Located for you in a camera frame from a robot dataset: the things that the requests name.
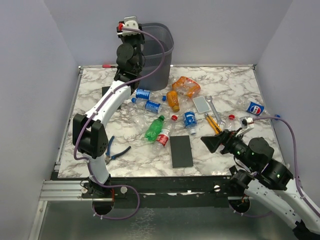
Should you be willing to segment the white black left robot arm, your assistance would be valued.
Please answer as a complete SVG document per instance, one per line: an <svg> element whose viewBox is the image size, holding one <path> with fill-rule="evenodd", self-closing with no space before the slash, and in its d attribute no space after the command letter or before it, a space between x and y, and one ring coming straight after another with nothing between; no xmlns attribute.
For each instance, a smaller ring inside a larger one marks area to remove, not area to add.
<svg viewBox="0 0 320 240"><path fill-rule="evenodd" d="M129 98L138 87L139 76L143 69L142 26L135 20L122 21L117 27L117 35L122 44L116 51L117 70L108 91L85 114L76 114L72 122L72 143L74 154L81 153L89 169L89 179L97 196L106 197L111 190L107 182L104 154L108 148L105 127L118 107Z"/></svg>

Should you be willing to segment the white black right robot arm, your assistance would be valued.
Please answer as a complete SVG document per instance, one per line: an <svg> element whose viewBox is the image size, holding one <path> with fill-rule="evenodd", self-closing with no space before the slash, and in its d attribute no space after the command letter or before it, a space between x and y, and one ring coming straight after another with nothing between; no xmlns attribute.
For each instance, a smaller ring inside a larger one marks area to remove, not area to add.
<svg viewBox="0 0 320 240"><path fill-rule="evenodd" d="M244 194L260 202L281 218L297 239L320 238L319 207L297 186L290 170L273 159L274 149L264 138L255 137L245 144L237 131L224 130L203 136L201 141L211 153L223 146L222 155L233 155L249 169L232 175L229 189L234 195Z"/></svg>

